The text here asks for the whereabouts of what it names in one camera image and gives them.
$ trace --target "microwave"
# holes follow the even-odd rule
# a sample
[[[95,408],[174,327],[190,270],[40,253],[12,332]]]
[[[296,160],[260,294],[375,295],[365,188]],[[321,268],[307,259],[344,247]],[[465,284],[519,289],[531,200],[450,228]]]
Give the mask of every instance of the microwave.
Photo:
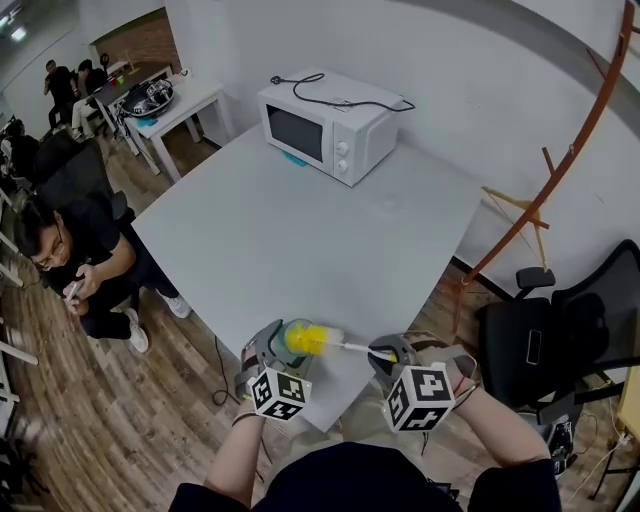
[[[401,96],[336,73],[307,69],[288,80],[323,73],[301,83],[304,98],[330,103],[375,101],[400,108]],[[296,97],[294,84],[271,85],[258,93],[264,134],[270,144],[353,187],[396,146],[398,116],[377,105],[329,106]]]

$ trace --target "ceiling light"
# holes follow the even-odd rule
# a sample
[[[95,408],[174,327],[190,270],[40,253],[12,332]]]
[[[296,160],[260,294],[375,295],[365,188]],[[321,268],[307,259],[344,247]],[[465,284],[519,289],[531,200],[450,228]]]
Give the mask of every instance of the ceiling light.
[[[11,39],[13,39],[14,41],[20,41],[26,35],[27,31],[23,27],[20,27],[13,34],[11,34]]]

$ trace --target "chair backrest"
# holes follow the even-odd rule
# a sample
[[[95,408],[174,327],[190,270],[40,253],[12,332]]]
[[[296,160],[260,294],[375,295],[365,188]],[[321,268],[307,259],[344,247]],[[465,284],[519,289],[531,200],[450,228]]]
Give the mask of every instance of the chair backrest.
[[[554,292],[551,306],[568,372],[640,364],[640,249],[632,240],[582,282]]]
[[[66,131],[58,132],[46,139],[33,159],[33,173],[38,182],[46,182],[55,172],[71,160],[82,149]]]
[[[114,193],[98,142],[89,140],[78,147],[70,147],[66,141],[62,144],[56,141],[54,143],[52,147],[46,148],[45,156],[51,155],[51,158],[46,164],[49,168],[43,173],[49,176],[36,186],[38,196],[53,209],[89,197],[99,202],[106,211],[110,211]],[[56,165],[57,169],[51,172],[51,167]],[[40,171],[42,169],[36,168],[36,173]]]

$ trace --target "sneaker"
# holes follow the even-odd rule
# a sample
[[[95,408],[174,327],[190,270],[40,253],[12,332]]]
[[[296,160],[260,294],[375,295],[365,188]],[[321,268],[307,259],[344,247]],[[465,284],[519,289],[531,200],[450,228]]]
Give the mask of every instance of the sneaker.
[[[189,303],[182,298],[182,295],[178,295],[174,299],[165,297],[160,292],[158,292],[158,295],[163,298],[171,312],[178,318],[187,318],[191,313],[191,306],[189,306]]]
[[[131,308],[127,308],[124,310],[124,314],[129,317],[129,329],[131,330],[129,341],[138,352],[144,354],[149,349],[149,338],[147,338],[147,333],[144,332],[144,329],[140,327],[138,313]]]

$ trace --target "man with glasses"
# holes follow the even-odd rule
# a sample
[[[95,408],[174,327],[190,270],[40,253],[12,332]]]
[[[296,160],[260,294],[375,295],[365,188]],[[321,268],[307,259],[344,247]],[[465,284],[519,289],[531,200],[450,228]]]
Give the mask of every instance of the man with glasses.
[[[140,286],[154,288],[178,318],[190,306],[178,294],[139,240],[127,239],[91,200],[53,211],[41,199],[29,199],[16,219],[15,242],[31,258],[43,283],[65,298],[67,309],[80,317],[93,338],[128,339],[146,352],[149,340],[129,308],[111,310]],[[70,297],[76,281],[81,283]]]

